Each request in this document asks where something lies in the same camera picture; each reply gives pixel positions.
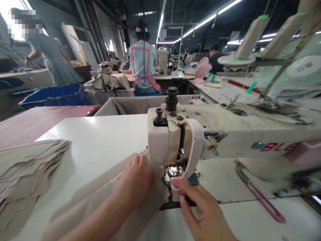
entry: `left hand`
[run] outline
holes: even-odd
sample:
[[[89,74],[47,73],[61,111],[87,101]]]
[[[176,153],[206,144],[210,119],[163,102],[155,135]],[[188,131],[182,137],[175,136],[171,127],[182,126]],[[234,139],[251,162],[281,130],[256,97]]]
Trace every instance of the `left hand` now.
[[[24,62],[25,62],[26,66],[27,66],[28,68],[32,68],[32,61],[31,61],[31,60],[27,60],[27,59],[26,59]]]
[[[135,156],[127,164],[113,196],[131,213],[144,201],[154,176],[148,170],[146,157]]]

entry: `fabric bin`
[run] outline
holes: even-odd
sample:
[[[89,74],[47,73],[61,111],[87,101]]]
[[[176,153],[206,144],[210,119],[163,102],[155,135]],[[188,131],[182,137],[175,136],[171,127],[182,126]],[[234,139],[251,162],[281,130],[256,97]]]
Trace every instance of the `fabric bin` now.
[[[109,98],[94,116],[147,114],[149,108],[160,107],[165,103],[166,97],[166,95],[162,95]],[[199,94],[177,96],[181,105],[186,105],[191,99],[199,99],[200,97]]]
[[[41,88],[19,105],[28,110],[36,106],[78,106],[92,105],[92,102],[81,84],[70,84]]]
[[[117,90],[116,93],[118,97],[134,97],[134,88],[130,90]],[[89,94],[91,101],[95,105],[103,106],[110,97],[115,97],[114,92],[112,90],[85,90],[86,93]]]

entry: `blue bin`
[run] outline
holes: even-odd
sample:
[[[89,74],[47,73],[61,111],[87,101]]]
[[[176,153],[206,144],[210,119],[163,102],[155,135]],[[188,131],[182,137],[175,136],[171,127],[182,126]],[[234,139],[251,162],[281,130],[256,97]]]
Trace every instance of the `blue bin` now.
[[[19,103],[28,110],[36,106],[92,105],[81,84],[60,85],[41,88]]]

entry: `stack of fabric pieces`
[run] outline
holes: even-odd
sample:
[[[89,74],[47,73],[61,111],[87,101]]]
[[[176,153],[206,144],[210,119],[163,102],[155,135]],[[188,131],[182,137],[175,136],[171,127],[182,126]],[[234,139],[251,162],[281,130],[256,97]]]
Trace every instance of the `stack of fabric pieces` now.
[[[0,150],[0,241],[19,234],[70,143],[46,140]]]

